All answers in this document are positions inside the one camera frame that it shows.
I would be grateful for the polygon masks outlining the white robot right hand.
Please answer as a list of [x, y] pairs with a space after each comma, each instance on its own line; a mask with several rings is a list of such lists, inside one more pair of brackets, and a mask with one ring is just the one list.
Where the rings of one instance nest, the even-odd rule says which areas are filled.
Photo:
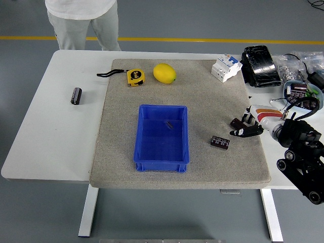
[[251, 105], [246, 108], [241, 120], [235, 118], [231, 122], [234, 130], [230, 135], [246, 138], [261, 135], [267, 130], [274, 140], [278, 140], [284, 122], [283, 114], [277, 108]]

